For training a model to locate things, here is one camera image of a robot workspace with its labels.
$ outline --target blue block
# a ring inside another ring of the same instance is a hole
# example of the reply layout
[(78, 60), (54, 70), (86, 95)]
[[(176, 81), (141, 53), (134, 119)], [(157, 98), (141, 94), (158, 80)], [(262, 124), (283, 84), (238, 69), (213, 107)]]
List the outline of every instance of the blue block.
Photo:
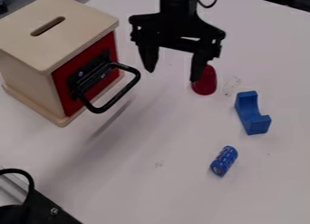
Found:
[(256, 91), (237, 94), (235, 108), (248, 135), (267, 133), (271, 124), (269, 115), (261, 115)]

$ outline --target blue can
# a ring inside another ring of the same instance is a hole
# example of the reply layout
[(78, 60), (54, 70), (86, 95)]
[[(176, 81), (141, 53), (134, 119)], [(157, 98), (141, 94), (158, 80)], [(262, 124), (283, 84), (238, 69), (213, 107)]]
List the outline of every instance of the blue can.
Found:
[(218, 176), (223, 177), (236, 159), (237, 150), (231, 146), (226, 146), (211, 163), (210, 168)]

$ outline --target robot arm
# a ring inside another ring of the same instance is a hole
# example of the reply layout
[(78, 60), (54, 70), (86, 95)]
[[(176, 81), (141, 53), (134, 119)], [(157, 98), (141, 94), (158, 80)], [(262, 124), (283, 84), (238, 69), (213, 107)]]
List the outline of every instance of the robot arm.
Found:
[(199, 0), (160, 0), (160, 12), (134, 15), (131, 40), (138, 45), (144, 67), (154, 72), (160, 47), (194, 53), (190, 80), (194, 83), (214, 57), (220, 56), (221, 41), (226, 34), (202, 21), (197, 14)]

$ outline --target table surface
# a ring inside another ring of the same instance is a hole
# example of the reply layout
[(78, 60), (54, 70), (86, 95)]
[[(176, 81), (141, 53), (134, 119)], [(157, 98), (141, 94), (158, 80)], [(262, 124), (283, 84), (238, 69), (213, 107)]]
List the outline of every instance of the table surface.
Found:
[[(1, 90), (3, 166), (28, 170), (39, 191), (87, 224), (309, 220), (308, 13), (260, 0), (199, 9), (228, 34), (211, 63), (218, 90), (204, 97), (189, 86), (191, 54), (162, 49), (155, 73), (143, 70), (127, 20), (157, 12), (159, 0), (88, 5), (120, 18), (120, 59), (141, 69), (141, 82), (105, 114), (84, 112), (64, 129)], [(226, 96), (233, 78), (242, 83)], [(236, 93), (250, 90), (273, 119), (268, 134), (247, 136), (233, 108)], [(239, 158), (221, 179), (208, 166), (226, 145)]]

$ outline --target red cylinder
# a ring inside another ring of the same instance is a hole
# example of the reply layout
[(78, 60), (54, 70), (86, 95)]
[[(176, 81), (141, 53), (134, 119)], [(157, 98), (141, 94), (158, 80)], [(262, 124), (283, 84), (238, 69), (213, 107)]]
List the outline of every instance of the red cylinder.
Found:
[(215, 69), (207, 65), (199, 81), (192, 83), (193, 91), (200, 95), (211, 95), (217, 90), (218, 79)]

